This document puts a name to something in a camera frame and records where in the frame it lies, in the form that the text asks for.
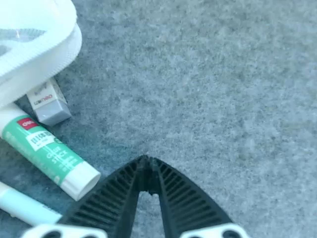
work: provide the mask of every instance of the glue stick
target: glue stick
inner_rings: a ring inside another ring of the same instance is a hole
[[[101,176],[14,103],[0,109],[0,135],[76,201]]]
[[[54,224],[61,214],[0,182],[0,209],[31,226]]]

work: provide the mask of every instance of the gray carpet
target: gray carpet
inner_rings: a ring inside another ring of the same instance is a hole
[[[75,5],[83,48],[56,76],[73,118],[50,131],[104,177],[142,154],[170,163],[253,238],[317,236],[317,1]],[[70,197],[0,148],[0,180],[67,210]],[[132,237],[164,237],[158,199],[141,202]],[[4,212],[0,224],[1,238],[28,228]]]

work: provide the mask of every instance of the green glue stick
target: green glue stick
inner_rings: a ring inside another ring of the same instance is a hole
[[[0,109],[0,135],[76,201],[101,176],[14,103]]]

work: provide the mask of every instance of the white eraser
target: white eraser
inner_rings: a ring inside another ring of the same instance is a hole
[[[45,125],[52,126],[71,117],[66,99],[54,78],[28,92],[27,97],[39,122]]]

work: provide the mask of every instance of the black plastic claw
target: black plastic claw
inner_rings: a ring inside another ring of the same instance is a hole
[[[109,238],[129,238],[141,191],[159,195],[166,238],[232,222],[178,170],[159,159],[141,156],[100,182],[59,223],[99,228]]]

